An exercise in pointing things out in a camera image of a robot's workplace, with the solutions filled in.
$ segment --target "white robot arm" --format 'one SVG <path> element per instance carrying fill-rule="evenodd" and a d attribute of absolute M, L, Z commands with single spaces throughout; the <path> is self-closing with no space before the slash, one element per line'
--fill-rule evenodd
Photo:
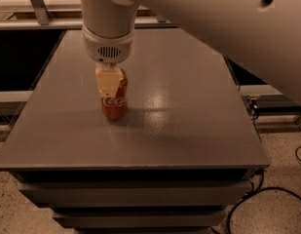
<path fill-rule="evenodd" d="M 95 61 L 128 57 L 134 13 L 143 5 L 301 105 L 301 0 L 81 1 L 86 46 Z"/>

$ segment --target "cable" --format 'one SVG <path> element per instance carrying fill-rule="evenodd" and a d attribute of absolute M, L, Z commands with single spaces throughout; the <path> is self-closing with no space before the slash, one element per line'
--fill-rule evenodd
<path fill-rule="evenodd" d="M 10 20 L 15 16 L 15 13 L 12 13 L 9 17 L 7 17 L 5 20 Z"/>
<path fill-rule="evenodd" d="M 259 137 L 259 140 L 261 142 L 261 137 L 260 137 L 259 130 L 258 130 L 257 124 L 256 124 L 256 120 L 258 119 L 258 117 L 256 118 L 256 116 L 253 113 L 252 113 L 252 116 L 253 116 L 252 121 L 253 121 L 254 129 L 255 129 L 255 131 L 256 131 L 256 133 Z"/>
<path fill-rule="evenodd" d="M 257 97 L 250 97 L 248 101 L 249 109 L 253 115 L 253 118 L 257 120 L 259 118 L 259 107 L 257 105 Z"/>
<path fill-rule="evenodd" d="M 278 191 L 286 192 L 286 193 L 294 196 L 295 198 L 297 198 L 297 199 L 299 199 L 301 201 L 301 196 L 299 196 L 295 192 L 292 192 L 292 191 L 287 190 L 285 188 L 281 188 L 281 187 L 275 186 L 275 187 L 267 187 L 267 188 L 263 188 L 263 189 L 259 189 L 259 190 L 256 189 L 256 191 L 252 195 L 248 195 L 247 197 L 244 196 L 244 198 L 240 202 L 238 202 L 238 204 L 235 205 L 233 207 L 233 209 L 228 213 L 228 215 L 227 215 L 227 233 L 228 234 L 232 234 L 231 233 L 231 227 L 230 227 L 230 221 L 231 221 L 231 217 L 232 217 L 234 211 L 237 209 L 237 207 L 239 205 L 241 205 L 242 203 L 244 203 L 245 201 L 247 201 L 248 199 L 250 199 L 250 198 L 252 198 L 252 197 L 254 197 L 254 196 L 256 196 L 256 195 L 258 195 L 258 194 L 260 194 L 260 193 L 262 193 L 264 191 L 270 191 L 270 190 L 278 190 Z"/>
<path fill-rule="evenodd" d="M 299 147 L 297 147 L 297 148 L 295 149 L 295 156 L 296 156 L 297 160 L 301 163 L 301 158 L 300 158 L 299 155 L 298 155 L 298 150 L 299 150 L 299 149 L 301 149 L 301 146 L 299 146 Z"/>
<path fill-rule="evenodd" d="M 210 230 L 211 230 L 214 234 L 220 234 L 220 232 L 216 231 L 213 227 L 211 227 Z"/>
<path fill-rule="evenodd" d="M 259 183 L 258 183 L 258 186 L 257 186 L 256 189 L 254 189 L 254 184 L 251 183 L 251 184 L 252 184 L 252 190 L 251 190 L 251 192 L 248 193 L 249 195 L 251 195 L 251 194 L 253 194 L 253 193 L 255 193 L 255 192 L 257 192 L 257 191 L 260 190 L 260 188 L 261 188 L 261 186 L 263 185 L 264 180 L 265 180 L 265 170 L 262 169 L 262 168 L 261 168 L 261 169 L 258 169 L 258 170 L 254 173 L 254 175 L 255 175 L 255 176 L 260 176 L 260 180 L 259 180 Z"/>

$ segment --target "drawer front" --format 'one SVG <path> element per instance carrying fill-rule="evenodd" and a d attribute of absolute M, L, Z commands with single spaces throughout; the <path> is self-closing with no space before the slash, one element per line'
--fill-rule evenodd
<path fill-rule="evenodd" d="M 250 188 L 248 181 L 151 184 L 26 184 L 20 192 L 36 205 L 51 208 L 227 206 Z"/>
<path fill-rule="evenodd" d="M 124 229 L 80 229 L 74 234 L 208 234 L 208 228 L 124 228 Z"/>
<path fill-rule="evenodd" d="M 214 226 L 225 213 L 221 211 L 126 209 L 124 211 L 82 210 L 81 212 L 55 214 L 54 219 L 65 228 L 142 228 Z"/>

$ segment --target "gray surface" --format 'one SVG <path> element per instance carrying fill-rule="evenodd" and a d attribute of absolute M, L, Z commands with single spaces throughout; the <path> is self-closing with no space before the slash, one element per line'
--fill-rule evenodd
<path fill-rule="evenodd" d="M 7 143 L 0 169 L 266 167 L 222 57 L 179 29 L 137 30 L 129 114 L 101 113 L 94 62 L 68 31 Z"/>

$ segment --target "floor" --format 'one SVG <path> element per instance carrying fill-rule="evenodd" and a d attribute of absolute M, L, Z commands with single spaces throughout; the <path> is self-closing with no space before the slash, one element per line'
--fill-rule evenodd
<path fill-rule="evenodd" d="M 262 188 L 280 186 L 301 196 L 301 163 L 295 157 L 295 149 L 301 145 L 301 132 L 296 126 L 292 130 L 292 119 L 261 117 L 257 126 L 260 132 L 264 132 L 260 133 L 262 144 L 272 161 L 265 172 Z M 285 133 L 279 133 L 283 132 L 282 126 L 290 127 Z M 0 139 L 4 139 L 1 138 L 2 133 L 8 130 L 8 126 L 0 126 Z M 0 141 L 0 149 L 3 145 L 4 142 Z M 0 173 L 0 234 L 73 233 L 73 230 L 62 229 L 52 220 L 51 210 L 38 209 L 24 198 L 18 192 L 18 186 L 11 175 Z M 225 222 L 214 229 L 226 234 Z M 282 191 L 262 192 L 234 212 L 231 233 L 301 234 L 301 201 Z"/>

